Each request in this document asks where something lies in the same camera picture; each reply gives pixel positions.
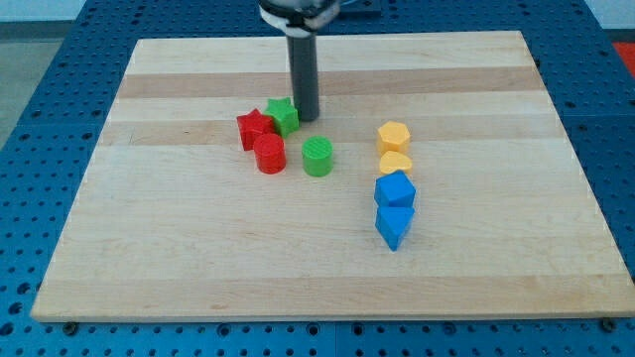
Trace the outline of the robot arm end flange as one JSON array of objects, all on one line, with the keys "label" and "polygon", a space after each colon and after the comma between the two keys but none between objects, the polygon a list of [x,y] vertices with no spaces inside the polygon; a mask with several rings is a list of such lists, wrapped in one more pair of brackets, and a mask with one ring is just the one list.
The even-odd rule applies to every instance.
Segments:
[{"label": "robot arm end flange", "polygon": [[261,18],[287,37],[307,38],[332,22],[339,0],[259,0]]}]

